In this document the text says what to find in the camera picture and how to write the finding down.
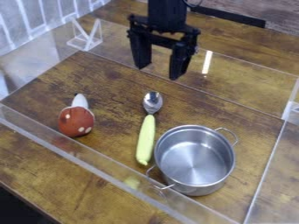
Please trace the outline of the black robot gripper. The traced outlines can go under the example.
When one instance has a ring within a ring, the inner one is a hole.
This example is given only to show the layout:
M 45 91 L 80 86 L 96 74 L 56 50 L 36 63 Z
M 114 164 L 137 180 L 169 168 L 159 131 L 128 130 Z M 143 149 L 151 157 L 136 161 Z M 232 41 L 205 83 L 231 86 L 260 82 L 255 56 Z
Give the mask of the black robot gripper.
M 185 0 L 148 0 L 147 16 L 128 16 L 131 51 L 139 69 L 152 62 L 152 45 L 172 48 L 169 79 L 176 80 L 187 72 L 192 55 L 197 50 L 200 30 L 185 24 Z

